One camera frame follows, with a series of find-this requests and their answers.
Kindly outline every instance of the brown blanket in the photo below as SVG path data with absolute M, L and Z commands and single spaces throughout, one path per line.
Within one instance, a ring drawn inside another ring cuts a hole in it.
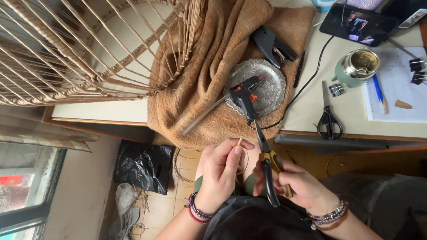
M 229 71 L 235 64 L 262 58 L 255 44 L 249 40 L 253 31 L 264 24 L 300 55 L 315 14 L 313 8 L 273 10 L 265 0 L 237 0 L 234 4 L 230 0 L 207 2 L 204 17 L 200 17 L 193 53 L 183 73 L 148 100 L 149 127 L 185 149 L 218 144 L 226 138 L 238 138 L 240 135 L 256 137 L 255 131 L 246 125 L 245 117 L 225 102 L 186 135 L 182 132 L 222 97 Z M 172 52 L 170 46 L 165 47 L 169 53 Z M 168 54 L 163 58 L 173 59 Z M 260 126 L 270 125 L 281 118 L 292 94 L 298 63 L 299 59 L 282 64 L 281 71 L 287 80 L 285 99 L 278 110 L 259 118 Z M 159 63 L 154 62 L 152 71 L 162 75 L 158 66 Z M 264 130 L 266 138 L 272 138 L 280 127 L 279 124 Z

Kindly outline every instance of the curtain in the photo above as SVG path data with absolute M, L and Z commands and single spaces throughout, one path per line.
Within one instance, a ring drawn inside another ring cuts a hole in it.
M 43 110 L 0 105 L 0 142 L 91 152 L 86 142 L 97 141 L 98 135 L 42 123 Z

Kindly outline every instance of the window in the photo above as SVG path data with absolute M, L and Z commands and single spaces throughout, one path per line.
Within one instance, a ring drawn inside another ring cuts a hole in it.
M 41 238 L 65 153 L 0 143 L 0 240 Z

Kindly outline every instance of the yellow plier handle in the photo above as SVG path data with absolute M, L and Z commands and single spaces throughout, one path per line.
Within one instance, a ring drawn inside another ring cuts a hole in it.
M 258 160 L 261 162 L 263 166 L 264 179 L 266 182 L 267 195 L 271 201 L 273 207 L 278 207 L 280 205 L 279 200 L 277 199 L 276 194 L 274 193 L 273 188 L 273 176 L 272 171 L 274 171 L 277 175 L 282 172 L 280 167 L 277 165 L 277 155 L 274 151 L 270 152 L 262 152 L 259 154 Z M 283 186 L 284 195 L 287 199 L 292 198 L 292 190 L 289 184 Z

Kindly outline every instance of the hand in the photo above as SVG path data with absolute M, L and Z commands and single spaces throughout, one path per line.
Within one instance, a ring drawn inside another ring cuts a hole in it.
M 255 145 L 238 138 L 228 138 L 218 146 L 208 146 L 200 157 L 204 161 L 203 182 L 194 200 L 196 207 L 205 214 L 213 214 L 234 191 L 240 159 L 245 157 L 243 148 L 254 149 Z
M 279 176 L 273 174 L 273 184 L 278 195 L 283 195 L 283 186 L 289 184 L 293 191 L 291 201 L 317 216 L 331 213 L 339 205 L 337 195 L 329 191 L 305 169 L 279 158 L 278 163 L 283 169 Z M 259 179 L 254 186 L 254 196 L 258 196 L 265 186 L 260 162 L 257 162 L 253 174 Z

